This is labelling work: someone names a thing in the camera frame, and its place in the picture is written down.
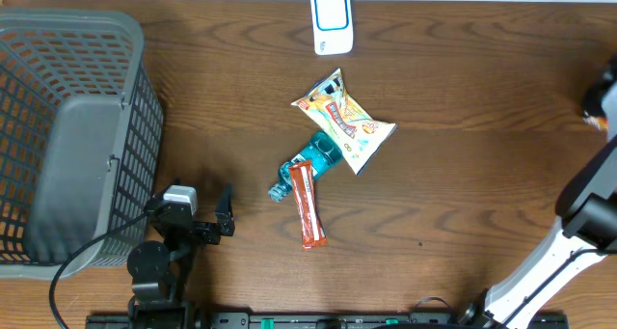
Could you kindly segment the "orange tissue pack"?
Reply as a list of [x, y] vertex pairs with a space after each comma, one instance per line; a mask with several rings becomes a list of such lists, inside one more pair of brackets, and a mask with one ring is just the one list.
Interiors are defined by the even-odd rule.
[[606, 117], [585, 115], [583, 120], [587, 124], [597, 128], [599, 131], [608, 132], [608, 120]]

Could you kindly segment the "red white snack bar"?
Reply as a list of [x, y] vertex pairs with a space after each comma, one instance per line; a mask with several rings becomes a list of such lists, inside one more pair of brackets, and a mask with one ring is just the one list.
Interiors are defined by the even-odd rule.
[[288, 167], [288, 171], [301, 220], [303, 249], [310, 250], [327, 245], [328, 238], [317, 212], [312, 161], [309, 159], [294, 163]]

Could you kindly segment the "blue mouthwash bottle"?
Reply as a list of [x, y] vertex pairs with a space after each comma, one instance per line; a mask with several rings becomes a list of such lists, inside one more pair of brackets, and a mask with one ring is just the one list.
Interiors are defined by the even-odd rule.
[[288, 167], [310, 160], [312, 163], [313, 179], [320, 179], [342, 159], [342, 152], [338, 145], [323, 131], [315, 133], [308, 144], [294, 157], [284, 162], [278, 169], [279, 180], [268, 191], [270, 198], [279, 203], [292, 190]]

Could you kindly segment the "yellow chip snack bag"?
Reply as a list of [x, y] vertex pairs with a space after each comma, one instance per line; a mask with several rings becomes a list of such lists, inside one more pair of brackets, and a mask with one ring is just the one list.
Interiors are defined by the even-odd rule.
[[336, 143], [358, 176], [395, 131], [395, 123], [374, 120], [348, 93], [341, 68], [294, 100], [298, 107]]

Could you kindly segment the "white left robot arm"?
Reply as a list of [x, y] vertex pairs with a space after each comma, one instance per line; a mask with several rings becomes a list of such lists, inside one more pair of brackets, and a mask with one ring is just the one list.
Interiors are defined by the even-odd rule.
[[129, 254], [127, 270], [134, 293], [129, 302], [130, 328], [202, 327], [202, 313], [184, 292], [196, 254], [234, 235], [231, 195], [227, 185], [216, 204], [214, 222], [194, 218], [198, 204], [193, 187], [173, 184], [147, 201], [144, 214], [163, 240], [145, 241]]

